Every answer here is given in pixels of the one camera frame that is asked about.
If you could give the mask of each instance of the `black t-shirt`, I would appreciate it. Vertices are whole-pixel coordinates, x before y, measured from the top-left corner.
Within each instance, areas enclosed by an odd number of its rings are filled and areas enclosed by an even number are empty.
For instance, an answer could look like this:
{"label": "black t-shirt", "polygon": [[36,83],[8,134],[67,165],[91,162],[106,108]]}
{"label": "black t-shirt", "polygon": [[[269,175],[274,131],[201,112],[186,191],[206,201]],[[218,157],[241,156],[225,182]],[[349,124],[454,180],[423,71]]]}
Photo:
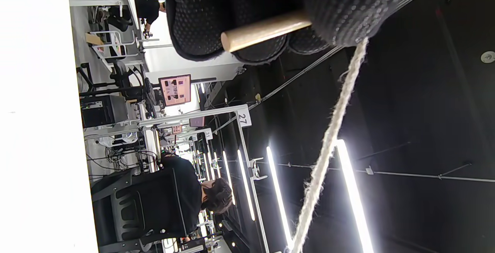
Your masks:
{"label": "black t-shirt", "polygon": [[201,184],[193,165],[178,156],[162,157],[164,168],[174,168],[177,191],[181,201],[182,216],[188,233],[196,230],[198,214],[201,211]]}
{"label": "black t-shirt", "polygon": [[158,0],[134,1],[139,18],[145,18],[148,24],[152,24],[158,18],[160,12],[160,3]]}

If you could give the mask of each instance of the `fluorescent light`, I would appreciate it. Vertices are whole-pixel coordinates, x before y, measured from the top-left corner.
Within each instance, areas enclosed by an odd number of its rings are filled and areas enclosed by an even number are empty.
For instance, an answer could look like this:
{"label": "fluorescent light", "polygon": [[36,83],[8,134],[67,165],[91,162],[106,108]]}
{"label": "fluorescent light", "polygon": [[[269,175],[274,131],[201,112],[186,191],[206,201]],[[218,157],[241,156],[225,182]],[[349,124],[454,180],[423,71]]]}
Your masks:
{"label": "fluorescent light", "polygon": [[220,167],[218,167],[218,158],[216,157],[216,152],[215,151],[213,152],[213,156],[215,157],[215,161],[217,163],[217,175],[218,175],[218,178],[221,178],[222,176],[220,175]]}
{"label": "fluorescent light", "polygon": [[209,147],[208,147],[208,160],[210,163],[210,170],[212,171],[212,179],[215,179],[215,171],[213,170],[213,165],[212,165],[212,154],[210,153]]}
{"label": "fluorescent light", "polygon": [[234,188],[232,187],[232,179],[230,179],[229,163],[227,161],[227,156],[225,155],[225,151],[223,151],[223,163],[225,164],[225,170],[227,170],[227,179],[229,179],[230,189],[232,189],[232,203],[235,205],[236,199],[234,197]]}
{"label": "fluorescent light", "polygon": [[287,241],[287,247],[292,250],[294,241],[290,235],[290,229],[288,228],[287,215],[285,214],[285,207],[283,207],[282,193],[280,192],[280,185],[278,182],[277,171],[275,170],[275,162],[273,160],[273,154],[270,147],[266,147],[266,154],[268,156],[268,164],[270,165],[270,171],[272,173],[273,185],[275,186],[275,194],[277,195],[277,202],[279,205],[280,216],[282,217],[283,232],[285,233],[285,239]]}
{"label": "fluorescent light", "polygon": [[361,198],[359,198],[359,190],[357,189],[354,170],[352,170],[349,154],[347,152],[347,148],[345,147],[345,142],[343,140],[337,140],[336,147],[339,150],[342,172],[345,178],[345,184],[347,185],[347,191],[349,193],[352,211],[354,212],[354,218],[356,219],[357,231],[359,232],[363,252],[373,253],[370,233],[368,231],[368,225],[366,224],[366,218],[364,217],[363,205],[361,203]]}
{"label": "fluorescent light", "polygon": [[207,179],[210,181],[210,171],[208,170],[208,155],[203,154],[203,157],[205,159],[205,170],[207,171]]}
{"label": "fluorescent light", "polygon": [[253,203],[251,202],[251,194],[249,193],[249,188],[248,188],[248,179],[246,179],[246,172],[244,171],[244,163],[242,162],[242,156],[241,156],[241,151],[238,149],[237,150],[237,157],[239,158],[239,165],[241,166],[241,174],[242,174],[242,181],[244,182],[244,188],[246,189],[246,197],[247,197],[247,204],[249,205],[249,212],[251,213],[251,219],[254,221],[254,210],[253,210]]}
{"label": "fluorescent light", "polygon": [[196,85],[195,89],[196,89],[196,96],[198,96],[198,102],[201,102],[201,101],[200,101],[200,92],[198,91],[198,85]]}
{"label": "fluorescent light", "polygon": [[[205,222],[205,218],[203,217],[203,212],[200,212],[199,218],[200,218],[200,224],[202,224],[202,223]],[[201,235],[203,237],[206,237],[206,235],[207,235],[207,228],[203,225],[203,226],[200,227],[200,229],[201,229]]]}

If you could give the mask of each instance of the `computer monitor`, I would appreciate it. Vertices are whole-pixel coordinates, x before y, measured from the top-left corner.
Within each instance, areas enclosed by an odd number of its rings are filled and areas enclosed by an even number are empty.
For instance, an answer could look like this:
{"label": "computer monitor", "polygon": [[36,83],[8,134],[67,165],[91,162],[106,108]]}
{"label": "computer monitor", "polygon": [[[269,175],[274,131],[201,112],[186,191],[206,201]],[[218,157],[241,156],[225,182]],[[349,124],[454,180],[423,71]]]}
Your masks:
{"label": "computer monitor", "polygon": [[159,79],[165,107],[191,101],[191,75],[163,77]]}
{"label": "computer monitor", "polygon": [[189,126],[191,126],[191,127],[203,127],[203,126],[205,126],[205,117],[189,119]]}

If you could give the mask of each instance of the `dark hair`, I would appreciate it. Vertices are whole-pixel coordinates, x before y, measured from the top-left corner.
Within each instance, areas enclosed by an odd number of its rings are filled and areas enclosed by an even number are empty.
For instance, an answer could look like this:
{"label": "dark hair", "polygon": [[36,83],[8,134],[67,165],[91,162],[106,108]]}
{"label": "dark hair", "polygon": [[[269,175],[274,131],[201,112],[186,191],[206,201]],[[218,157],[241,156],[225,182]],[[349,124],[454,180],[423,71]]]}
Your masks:
{"label": "dark hair", "polygon": [[207,198],[201,205],[202,209],[213,211],[214,214],[223,214],[232,205],[232,189],[225,179],[219,178],[213,182],[212,188],[203,186],[203,190]]}

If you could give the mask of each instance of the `rope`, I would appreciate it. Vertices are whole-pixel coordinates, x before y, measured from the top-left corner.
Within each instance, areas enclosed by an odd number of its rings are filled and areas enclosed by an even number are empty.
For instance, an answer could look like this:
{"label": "rope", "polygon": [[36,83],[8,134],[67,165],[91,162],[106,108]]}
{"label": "rope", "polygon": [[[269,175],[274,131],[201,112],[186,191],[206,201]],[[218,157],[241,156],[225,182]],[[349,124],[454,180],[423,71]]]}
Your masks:
{"label": "rope", "polygon": [[313,218],[315,206],[320,197],[329,160],[333,155],[337,135],[342,125],[343,116],[345,115],[345,108],[349,103],[357,75],[359,74],[359,68],[366,55],[366,45],[368,45],[368,38],[364,38],[356,47],[356,51],[350,60],[348,74],[345,77],[339,100],[335,105],[332,121],[325,131],[320,156],[311,171],[311,183],[309,183],[305,191],[304,204],[301,213],[299,214],[299,223],[297,224],[294,235],[293,253],[300,253],[302,251],[302,246],[306,241],[307,232]]}

